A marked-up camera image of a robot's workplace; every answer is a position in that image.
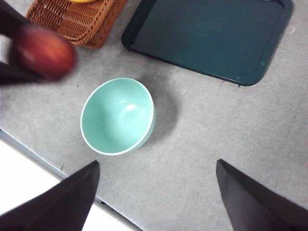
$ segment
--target apple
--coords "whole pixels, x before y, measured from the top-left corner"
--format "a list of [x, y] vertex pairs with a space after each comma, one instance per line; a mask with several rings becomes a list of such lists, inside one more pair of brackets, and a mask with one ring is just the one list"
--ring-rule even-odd
[[45, 81], [62, 79], [76, 63], [75, 48], [69, 40], [34, 25], [16, 31], [10, 55], [15, 63], [40, 74]]

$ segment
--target wicker basket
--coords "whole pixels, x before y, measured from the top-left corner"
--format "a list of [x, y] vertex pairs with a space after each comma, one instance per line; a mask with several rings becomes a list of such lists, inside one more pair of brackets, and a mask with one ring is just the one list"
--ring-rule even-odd
[[72, 3], [68, 0], [35, 0], [26, 18], [54, 30], [75, 46], [100, 48], [128, 0], [97, 0]]

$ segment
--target dark green tray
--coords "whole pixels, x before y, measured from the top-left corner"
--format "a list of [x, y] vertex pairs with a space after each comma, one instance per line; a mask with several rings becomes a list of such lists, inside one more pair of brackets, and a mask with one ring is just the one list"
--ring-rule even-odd
[[239, 85], [263, 77], [291, 0], [142, 0], [122, 36], [132, 51]]

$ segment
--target table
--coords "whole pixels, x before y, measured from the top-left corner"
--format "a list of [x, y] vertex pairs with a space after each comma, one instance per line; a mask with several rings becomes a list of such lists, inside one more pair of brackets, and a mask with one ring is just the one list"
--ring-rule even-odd
[[[31, 4], [8, 2], [22, 14]], [[308, 1], [294, 0], [264, 78], [250, 87], [128, 52], [120, 38], [139, 2], [128, 1], [102, 49], [77, 49], [65, 81], [2, 87], [3, 135], [62, 176], [98, 160], [97, 198], [145, 231], [231, 230], [219, 158], [308, 208]], [[138, 150], [104, 156], [83, 141], [79, 118], [90, 93], [116, 77], [149, 89], [157, 124]]]

